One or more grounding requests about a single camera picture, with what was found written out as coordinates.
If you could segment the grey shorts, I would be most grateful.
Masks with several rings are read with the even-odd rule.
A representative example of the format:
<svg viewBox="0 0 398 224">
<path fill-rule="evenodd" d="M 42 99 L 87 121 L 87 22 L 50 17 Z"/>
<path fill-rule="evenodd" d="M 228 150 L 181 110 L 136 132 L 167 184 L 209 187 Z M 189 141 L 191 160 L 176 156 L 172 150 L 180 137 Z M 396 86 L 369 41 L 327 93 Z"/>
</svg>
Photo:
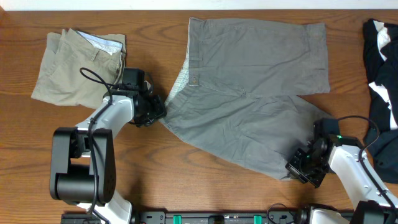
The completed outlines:
<svg viewBox="0 0 398 224">
<path fill-rule="evenodd" d="M 162 124 L 216 157 L 289 180 L 286 163 L 327 117 L 305 97 L 329 91 L 323 23 L 192 17 Z"/>
</svg>

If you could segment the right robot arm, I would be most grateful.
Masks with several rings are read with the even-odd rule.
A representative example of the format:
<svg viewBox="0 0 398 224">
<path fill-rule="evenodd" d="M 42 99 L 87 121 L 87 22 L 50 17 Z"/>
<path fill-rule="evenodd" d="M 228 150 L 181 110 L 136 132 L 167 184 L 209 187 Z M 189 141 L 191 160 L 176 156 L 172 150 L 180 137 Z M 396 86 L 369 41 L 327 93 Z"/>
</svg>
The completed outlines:
<svg viewBox="0 0 398 224">
<path fill-rule="evenodd" d="M 295 215 L 296 223 L 397 223 L 397 197 L 372 167 L 366 146 L 343 136 L 338 119 L 313 124 L 313 140 L 300 147 L 285 167 L 302 183 L 319 187 L 326 174 L 336 174 L 353 204 L 348 218 L 326 205 L 308 205 Z"/>
</svg>

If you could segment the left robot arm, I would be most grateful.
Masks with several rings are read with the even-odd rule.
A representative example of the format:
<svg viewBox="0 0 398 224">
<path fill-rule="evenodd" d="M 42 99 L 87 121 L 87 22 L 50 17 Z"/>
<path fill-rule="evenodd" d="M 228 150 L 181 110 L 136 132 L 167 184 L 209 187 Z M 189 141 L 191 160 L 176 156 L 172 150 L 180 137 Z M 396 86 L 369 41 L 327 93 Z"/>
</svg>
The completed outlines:
<svg viewBox="0 0 398 224">
<path fill-rule="evenodd" d="M 106 93 L 87 119 L 55 130 L 50 195 L 85 210 L 62 214 L 62 223 L 139 223 L 132 203 L 116 191 L 114 139 L 125 124 L 140 128 L 165 117 L 164 102 L 153 93 L 152 77 L 138 68 L 124 68 L 113 84 L 85 67 L 80 74 Z"/>
</svg>

